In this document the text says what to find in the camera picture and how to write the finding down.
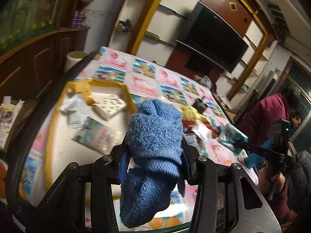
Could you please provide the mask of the white dotted tissue pack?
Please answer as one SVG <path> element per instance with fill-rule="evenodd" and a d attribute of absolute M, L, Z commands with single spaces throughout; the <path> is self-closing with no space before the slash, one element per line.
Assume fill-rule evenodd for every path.
<path fill-rule="evenodd" d="M 99 102 L 93 105 L 94 110 L 106 121 L 123 111 L 127 103 L 118 95 L 107 94 Z"/>

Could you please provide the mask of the white plastic wipes pack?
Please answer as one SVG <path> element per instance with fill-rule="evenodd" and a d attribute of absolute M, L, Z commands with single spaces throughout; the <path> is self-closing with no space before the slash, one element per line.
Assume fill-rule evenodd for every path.
<path fill-rule="evenodd" d="M 59 110 L 67 115 L 67 123 L 71 129 L 81 128 L 89 117 L 87 104 L 81 93 L 67 99 Z"/>

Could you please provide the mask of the black flat television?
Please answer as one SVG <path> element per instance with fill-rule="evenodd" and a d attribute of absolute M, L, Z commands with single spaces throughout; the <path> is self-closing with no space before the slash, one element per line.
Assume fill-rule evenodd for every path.
<path fill-rule="evenodd" d="M 245 40 L 224 19 L 201 2 L 191 12 L 177 42 L 230 73 L 248 48 Z"/>

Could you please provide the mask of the white and gold shelf unit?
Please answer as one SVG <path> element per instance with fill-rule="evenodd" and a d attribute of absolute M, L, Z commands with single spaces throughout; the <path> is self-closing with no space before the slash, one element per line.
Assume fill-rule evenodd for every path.
<path fill-rule="evenodd" d="M 204 51 L 204 44 L 215 45 L 216 26 L 195 24 L 201 7 L 215 12 L 246 43 L 234 65 L 214 61 Z M 127 19 L 131 30 L 115 26 L 110 48 L 192 79 L 207 76 L 230 99 L 254 86 L 277 45 L 276 32 L 256 0 L 125 0 L 119 20 Z"/>

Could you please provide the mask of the purple bottles on cabinet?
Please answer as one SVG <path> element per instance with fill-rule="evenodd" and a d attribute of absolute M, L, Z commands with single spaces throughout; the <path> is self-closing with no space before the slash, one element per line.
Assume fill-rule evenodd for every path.
<path fill-rule="evenodd" d="M 83 28 L 84 27 L 85 14 L 83 12 L 75 11 L 71 23 L 71 28 Z"/>

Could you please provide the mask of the white roll with green top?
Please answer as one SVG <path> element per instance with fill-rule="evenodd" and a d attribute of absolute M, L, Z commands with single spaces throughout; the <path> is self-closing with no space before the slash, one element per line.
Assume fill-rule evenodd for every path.
<path fill-rule="evenodd" d="M 70 52 L 66 56 L 66 62 L 64 65 L 64 72 L 66 73 L 73 66 L 75 66 L 83 58 L 87 57 L 87 53 L 81 51 Z"/>

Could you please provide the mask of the dark blue knitted towel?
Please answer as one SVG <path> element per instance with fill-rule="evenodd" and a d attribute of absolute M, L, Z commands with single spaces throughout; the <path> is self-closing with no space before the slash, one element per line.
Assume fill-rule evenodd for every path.
<path fill-rule="evenodd" d="M 136 164 L 121 182 L 120 218 L 126 227 L 144 225 L 167 209 L 175 188 L 185 195 L 182 138 L 182 114 L 175 106 L 159 99 L 138 104 L 125 137 Z"/>

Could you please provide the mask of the stack of papers on cabinet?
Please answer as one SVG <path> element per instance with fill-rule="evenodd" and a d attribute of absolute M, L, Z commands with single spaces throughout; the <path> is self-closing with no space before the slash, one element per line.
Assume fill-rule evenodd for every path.
<path fill-rule="evenodd" d="M 1 150 L 5 149 L 10 130 L 17 119 L 19 111 L 22 109 L 24 101 L 19 100 L 18 103 L 12 104 L 10 96 L 4 96 L 1 103 Z"/>

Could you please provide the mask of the dark wooden cabinet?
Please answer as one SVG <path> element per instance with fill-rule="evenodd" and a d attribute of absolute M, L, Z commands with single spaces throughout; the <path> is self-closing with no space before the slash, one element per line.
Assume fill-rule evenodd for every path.
<path fill-rule="evenodd" d="M 60 28 L 34 37 L 1 56 L 1 101 L 39 102 L 64 73 L 69 52 L 83 51 L 89 27 Z"/>

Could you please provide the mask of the yellow cardboard box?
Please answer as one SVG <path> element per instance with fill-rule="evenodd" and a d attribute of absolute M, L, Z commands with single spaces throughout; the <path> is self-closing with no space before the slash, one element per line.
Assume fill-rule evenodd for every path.
<path fill-rule="evenodd" d="M 45 154 L 45 187 L 72 162 L 92 163 L 121 144 L 136 107 L 124 84 L 84 79 L 65 85 L 56 104 Z"/>

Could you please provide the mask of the yellow fluffy towel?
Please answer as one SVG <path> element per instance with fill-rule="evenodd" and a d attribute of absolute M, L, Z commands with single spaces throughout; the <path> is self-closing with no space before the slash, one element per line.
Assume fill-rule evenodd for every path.
<path fill-rule="evenodd" d="M 192 106 L 182 106 L 178 109 L 182 115 L 182 120 L 184 122 L 188 122 L 194 124 L 197 120 L 202 123 L 210 123 L 206 116 L 200 114 L 194 107 Z"/>

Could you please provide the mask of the teal tissue pack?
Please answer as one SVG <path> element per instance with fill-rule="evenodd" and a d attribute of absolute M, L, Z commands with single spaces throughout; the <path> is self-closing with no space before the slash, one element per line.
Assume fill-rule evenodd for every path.
<path fill-rule="evenodd" d="M 235 154 L 240 154 L 242 148 L 235 145 L 236 142 L 248 142 L 248 137 L 238 130 L 232 124 L 226 124 L 225 126 L 219 126 L 221 132 L 218 135 L 217 142 L 229 149 Z"/>

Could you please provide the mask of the person in maroon jacket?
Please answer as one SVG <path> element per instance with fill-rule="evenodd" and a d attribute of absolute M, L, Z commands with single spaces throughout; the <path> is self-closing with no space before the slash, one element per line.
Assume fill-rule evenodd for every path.
<path fill-rule="evenodd" d="M 247 114 L 239 129 L 252 145 L 286 155 L 290 112 L 300 101 L 300 90 L 288 86 L 262 99 Z M 310 153 L 292 159 L 268 159 L 260 169 L 258 189 L 266 197 L 280 225 L 288 232 L 310 231 Z"/>

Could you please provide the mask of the red shiny pouch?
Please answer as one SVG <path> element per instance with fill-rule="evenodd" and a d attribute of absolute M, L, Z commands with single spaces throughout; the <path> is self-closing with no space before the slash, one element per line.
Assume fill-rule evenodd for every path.
<path fill-rule="evenodd" d="M 184 133 L 191 134 L 191 133 L 193 133 L 192 129 L 195 128 L 195 126 L 196 126 L 196 120 L 195 121 L 183 120 L 182 124 L 183 124 L 183 128 L 184 128 Z M 203 122 L 203 125 L 206 126 L 206 128 L 211 131 L 212 138 L 218 137 L 218 135 L 215 132 L 215 129 L 211 126 L 211 124 L 209 122 Z"/>

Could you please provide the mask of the white clear packet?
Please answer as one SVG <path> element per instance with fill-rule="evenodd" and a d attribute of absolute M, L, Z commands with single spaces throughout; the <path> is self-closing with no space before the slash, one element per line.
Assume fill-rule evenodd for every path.
<path fill-rule="evenodd" d="M 88 117 L 71 140 L 99 153 L 104 153 L 113 147 L 116 137 L 117 132 L 114 129 Z"/>

